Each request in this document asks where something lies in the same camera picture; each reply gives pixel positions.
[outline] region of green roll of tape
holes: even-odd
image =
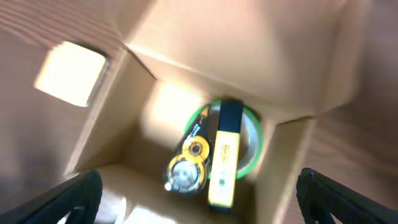
[[[208,103],[207,105],[212,108],[215,106],[219,106],[221,104],[221,100],[216,100],[213,101],[211,103]],[[195,118],[201,113],[201,111],[205,108],[204,105],[201,108],[197,109],[192,116],[190,117],[190,119],[188,120],[187,124],[185,125],[185,132],[187,132],[189,130],[189,127],[191,126],[191,124],[193,123],[193,121],[195,120]],[[263,141],[264,141],[264,136],[262,133],[262,128],[260,126],[260,122],[259,120],[256,118],[256,116],[253,114],[253,112],[247,108],[244,107],[243,108],[243,115],[247,116],[253,123],[256,132],[257,132],[257,137],[258,137],[258,147],[257,149],[255,149],[255,153],[252,155],[253,159],[250,159],[249,164],[246,164],[245,166],[241,167],[241,169],[238,167],[237,173],[236,173],[236,178],[240,179],[242,177],[244,177],[245,175],[249,174],[251,171],[253,171],[253,169],[255,168],[255,166],[257,165],[257,163],[259,162],[259,159],[261,157],[261,153],[262,153],[262,146],[263,146]]]

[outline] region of yellow label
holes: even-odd
[[[232,207],[238,164],[239,133],[217,131],[211,165],[209,204]]]

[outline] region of cardboard box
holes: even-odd
[[[120,1],[123,49],[104,79],[66,174],[98,169],[126,198],[177,223],[282,223],[320,113],[346,103],[368,2]],[[162,172],[190,115],[213,99],[259,115],[264,154],[236,183],[233,211],[207,191],[164,190]]]

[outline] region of cardboard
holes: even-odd
[[[113,24],[134,55],[120,50],[65,174],[98,169],[126,198],[125,219],[144,207],[175,223],[282,223],[317,116],[354,93],[368,2],[119,6]],[[236,181],[230,215],[209,211],[206,188],[184,197],[162,181],[190,115],[223,97],[243,100],[264,130],[261,161]]]

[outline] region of wooden surface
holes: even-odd
[[[0,213],[58,184],[89,108],[33,89],[50,49],[82,40],[113,56],[120,46],[105,0],[0,2]],[[398,2],[375,3],[354,101],[324,114],[304,164],[398,209]],[[303,223],[292,201],[285,223]]]

